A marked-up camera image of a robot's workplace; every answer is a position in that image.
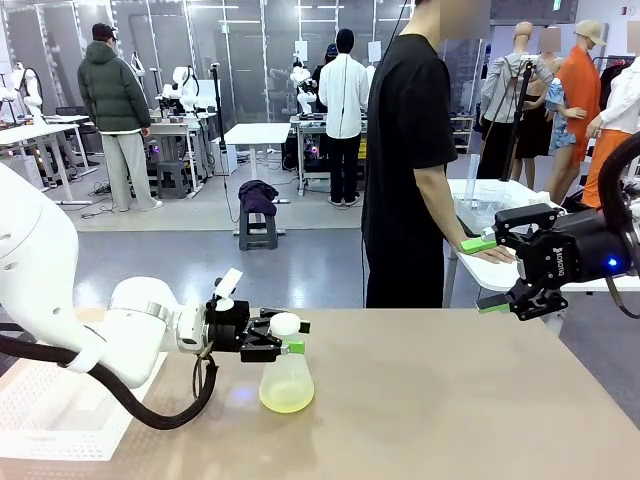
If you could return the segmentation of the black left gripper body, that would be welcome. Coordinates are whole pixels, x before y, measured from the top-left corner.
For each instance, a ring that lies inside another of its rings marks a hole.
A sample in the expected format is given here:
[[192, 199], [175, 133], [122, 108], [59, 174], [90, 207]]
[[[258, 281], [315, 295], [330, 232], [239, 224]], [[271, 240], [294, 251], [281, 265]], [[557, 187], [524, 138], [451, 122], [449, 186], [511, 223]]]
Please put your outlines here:
[[252, 316], [247, 301], [235, 301], [225, 311], [216, 309], [222, 301], [210, 300], [205, 306], [205, 339], [216, 352], [239, 353], [245, 344], [265, 345], [274, 342], [266, 325], [255, 324], [260, 316]]

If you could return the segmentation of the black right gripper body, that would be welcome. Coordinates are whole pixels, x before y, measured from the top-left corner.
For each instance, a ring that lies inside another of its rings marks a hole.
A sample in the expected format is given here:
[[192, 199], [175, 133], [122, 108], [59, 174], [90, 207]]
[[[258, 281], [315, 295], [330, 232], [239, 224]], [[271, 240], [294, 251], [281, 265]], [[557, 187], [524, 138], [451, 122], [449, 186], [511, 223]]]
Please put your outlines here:
[[622, 238], [596, 210], [564, 215], [551, 228], [538, 228], [517, 248], [517, 259], [520, 278], [529, 285], [541, 282], [547, 289], [631, 270], [631, 255]]

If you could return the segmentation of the person's right hand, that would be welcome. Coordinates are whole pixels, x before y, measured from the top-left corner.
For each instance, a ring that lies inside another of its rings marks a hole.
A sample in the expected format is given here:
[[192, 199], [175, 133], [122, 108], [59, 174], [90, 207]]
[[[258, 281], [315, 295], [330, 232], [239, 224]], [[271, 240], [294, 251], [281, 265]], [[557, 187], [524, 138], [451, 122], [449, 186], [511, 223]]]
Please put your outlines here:
[[515, 256], [508, 248], [497, 246], [491, 249], [482, 250], [472, 254], [473, 257], [480, 258], [492, 264], [513, 263]]

